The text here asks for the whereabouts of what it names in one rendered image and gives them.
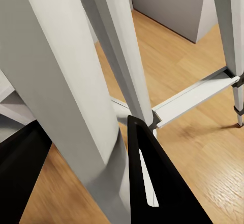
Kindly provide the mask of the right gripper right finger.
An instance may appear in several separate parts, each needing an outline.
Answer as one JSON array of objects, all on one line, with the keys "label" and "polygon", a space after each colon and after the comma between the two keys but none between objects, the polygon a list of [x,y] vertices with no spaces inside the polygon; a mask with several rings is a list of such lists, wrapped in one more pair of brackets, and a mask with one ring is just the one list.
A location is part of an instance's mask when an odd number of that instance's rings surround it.
[{"label": "right gripper right finger", "polygon": [[[131,224],[214,224],[146,123],[128,115]],[[159,206],[147,203],[141,150]]]}]

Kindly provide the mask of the camera tripod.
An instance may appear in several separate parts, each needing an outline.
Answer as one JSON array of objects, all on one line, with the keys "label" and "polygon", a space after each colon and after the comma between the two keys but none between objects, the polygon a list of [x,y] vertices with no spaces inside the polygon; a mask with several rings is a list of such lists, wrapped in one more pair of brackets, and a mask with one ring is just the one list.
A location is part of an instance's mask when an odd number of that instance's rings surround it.
[{"label": "camera tripod", "polygon": [[[110,96],[86,15],[126,103]],[[111,224],[131,224],[118,122],[157,128],[229,86],[244,126],[244,0],[215,0],[227,65],[151,108],[129,0],[0,0],[0,69]],[[159,203],[139,150],[147,203]]]}]

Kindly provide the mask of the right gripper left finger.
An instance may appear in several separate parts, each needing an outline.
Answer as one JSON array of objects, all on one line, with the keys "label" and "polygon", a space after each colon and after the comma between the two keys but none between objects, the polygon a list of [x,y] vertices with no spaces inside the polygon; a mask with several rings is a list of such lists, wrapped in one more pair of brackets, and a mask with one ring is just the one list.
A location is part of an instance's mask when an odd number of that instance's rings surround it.
[{"label": "right gripper left finger", "polygon": [[37,120],[0,143],[0,224],[19,224],[51,144]]}]

